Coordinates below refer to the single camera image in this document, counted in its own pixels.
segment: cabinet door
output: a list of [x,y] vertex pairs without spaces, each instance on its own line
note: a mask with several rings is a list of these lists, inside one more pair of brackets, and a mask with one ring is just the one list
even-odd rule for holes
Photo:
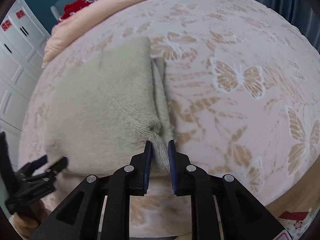
[[0,76],[0,119],[21,130],[29,100],[9,86]]
[[24,27],[21,24],[22,21],[18,20],[12,12],[14,10],[10,10],[6,15],[0,33],[21,54],[24,61],[31,64],[37,72],[41,72],[44,47],[47,39],[35,26],[31,27],[31,20],[27,16],[24,16],[24,19],[20,19],[23,19],[23,22],[26,23],[26,27]]
[[5,132],[11,165],[13,167],[13,170],[16,171],[18,168],[18,153],[21,131],[7,124],[1,119],[0,130]]
[[18,6],[11,10],[11,20],[19,28],[22,34],[35,46],[37,53],[43,57],[43,43],[47,41],[47,37],[42,33],[38,26],[31,20],[24,6]]
[[0,44],[0,77],[18,93],[30,99],[39,76],[32,72],[16,54],[11,44],[4,42]]

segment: pink pillow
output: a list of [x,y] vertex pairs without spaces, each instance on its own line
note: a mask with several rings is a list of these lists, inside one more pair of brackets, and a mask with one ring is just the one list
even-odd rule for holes
[[144,0],[98,0],[81,9],[52,29],[52,37],[44,50],[44,68],[55,56],[77,38],[112,14]]

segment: bedspread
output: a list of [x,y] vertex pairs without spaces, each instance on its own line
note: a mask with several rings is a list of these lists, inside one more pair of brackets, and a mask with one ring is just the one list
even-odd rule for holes
[[[45,154],[46,120],[66,70],[138,35],[167,62],[177,148],[193,164],[233,174],[266,205],[316,160],[320,56],[297,28],[254,0],[147,0],[91,29],[45,68],[24,120],[20,166]],[[47,207],[81,179],[63,174]],[[144,198],[132,197],[131,236],[186,234],[190,213],[190,199],[172,196],[169,177],[152,178]]]

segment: red cloth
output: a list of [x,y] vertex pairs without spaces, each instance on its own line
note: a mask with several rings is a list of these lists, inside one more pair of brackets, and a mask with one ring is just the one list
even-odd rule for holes
[[295,220],[295,221],[303,221],[306,219],[309,212],[294,212],[290,213],[288,211],[285,211],[282,213],[282,215],[279,217],[281,219],[287,219],[287,220]]
[[84,7],[92,4],[94,1],[89,0],[77,0],[73,3],[66,4],[64,6],[64,14],[59,17],[58,24],[63,20],[69,18],[71,15],[75,14],[77,11],[81,10]]

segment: butterfly pattern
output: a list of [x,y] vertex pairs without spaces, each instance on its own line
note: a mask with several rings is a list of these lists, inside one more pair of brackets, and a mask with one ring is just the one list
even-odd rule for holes
[[210,58],[212,64],[212,72],[215,75],[213,84],[216,89],[231,93],[239,86],[243,86],[249,94],[255,99],[261,99],[265,94],[265,86],[263,85],[262,68],[259,66],[238,71],[236,66],[230,67],[226,63],[215,57]]
[[298,143],[291,147],[288,156],[288,173],[293,174],[302,164],[306,155],[309,155],[308,165],[311,166],[316,157],[317,150],[315,145],[320,141],[320,122],[316,120],[310,136],[307,137],[305,129],[300,118],[290,106],[286,106],[287,115],[289,118],[289,129],[292,139]]

